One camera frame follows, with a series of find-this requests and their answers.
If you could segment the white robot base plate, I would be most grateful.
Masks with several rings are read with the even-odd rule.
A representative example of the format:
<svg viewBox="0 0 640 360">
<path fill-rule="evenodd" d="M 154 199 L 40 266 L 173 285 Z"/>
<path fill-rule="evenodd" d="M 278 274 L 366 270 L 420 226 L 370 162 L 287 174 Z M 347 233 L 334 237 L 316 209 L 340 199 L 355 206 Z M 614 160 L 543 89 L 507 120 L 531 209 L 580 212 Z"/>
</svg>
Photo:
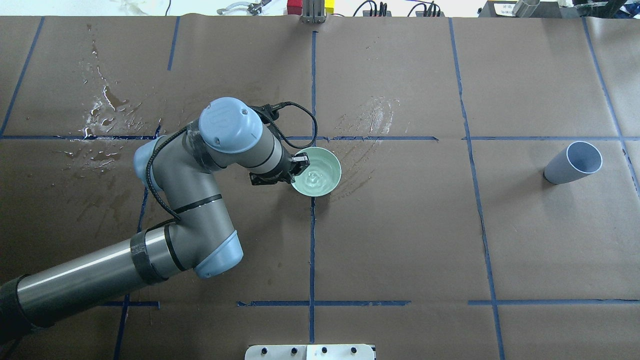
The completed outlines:
<svg viewBox="0 0 640 360">
<path fill-rule="evenodd" d="M 375 360 L 374 345 L 343 344 L 264 344 L 252 345 L 245 360 Z"/>
</svg>

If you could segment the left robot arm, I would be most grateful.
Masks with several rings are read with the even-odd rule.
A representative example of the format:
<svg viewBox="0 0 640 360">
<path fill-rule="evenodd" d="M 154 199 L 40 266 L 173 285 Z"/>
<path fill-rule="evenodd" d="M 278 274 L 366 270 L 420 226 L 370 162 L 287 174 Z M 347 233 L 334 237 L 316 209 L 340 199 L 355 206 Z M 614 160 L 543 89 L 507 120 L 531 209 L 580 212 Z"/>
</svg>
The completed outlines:
<svg viewBox="0 0 640 360">
<path fill-rule="evenodd" d="M 252 186 L 293 184 L 311 157 L 277 125 L 287 108 L 310 117 L 314 141 L 318 121 L 304 105 L 249 105 L 223 96 L 179 130 L 140 146 L 135 174 L 166 218 L 118 243 L 4 283 L 2 344 L 181 272 L 207 279 L 235 267 L 243 258 L 242 244 L 216 173 L 239 166 Z"/>
</svg>

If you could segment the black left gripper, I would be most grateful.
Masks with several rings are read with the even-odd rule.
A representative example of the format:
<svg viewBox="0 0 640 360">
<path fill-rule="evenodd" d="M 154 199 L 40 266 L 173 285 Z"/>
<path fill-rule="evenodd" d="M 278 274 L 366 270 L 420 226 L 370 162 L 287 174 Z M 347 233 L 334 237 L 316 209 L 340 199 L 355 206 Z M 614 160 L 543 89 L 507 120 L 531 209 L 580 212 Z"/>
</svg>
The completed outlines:
<svg viewBox="0 0 640 360">
<path fill-rule="evenodd" d="M 294 145 L 281 131 L 275 121 L 279 118 L 279 110 L 288 107 L 288 104 L 252 105 L 252 109 L 258 114 L 259 119 L 270 131 L 272 146 L 269 155 L 260 164 L 249 167 L 249 178 L 253 186 L 275 185 L 278 182 L 290 185 L 296 182 L 296 177 L 302 174 L 310 166 L 310 159 L 306 152 L 292 155 L 286 150 L 283 143 L 295 150 L 304 150 L 304 146 Z"/>
</svg>

